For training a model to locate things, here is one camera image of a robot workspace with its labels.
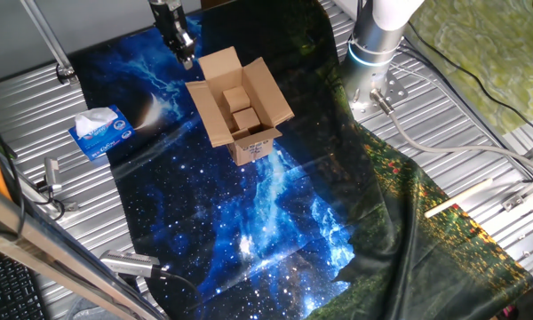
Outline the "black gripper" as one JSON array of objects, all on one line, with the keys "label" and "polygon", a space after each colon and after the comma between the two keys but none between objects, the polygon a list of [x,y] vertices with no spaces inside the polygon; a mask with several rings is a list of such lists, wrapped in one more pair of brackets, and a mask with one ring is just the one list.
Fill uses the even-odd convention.
[{"label": "black gripper", "polygon": [[195,40],[184,30],[182,3],[153,3],[155,26],[176,60],[189,70],[195,60]]}]

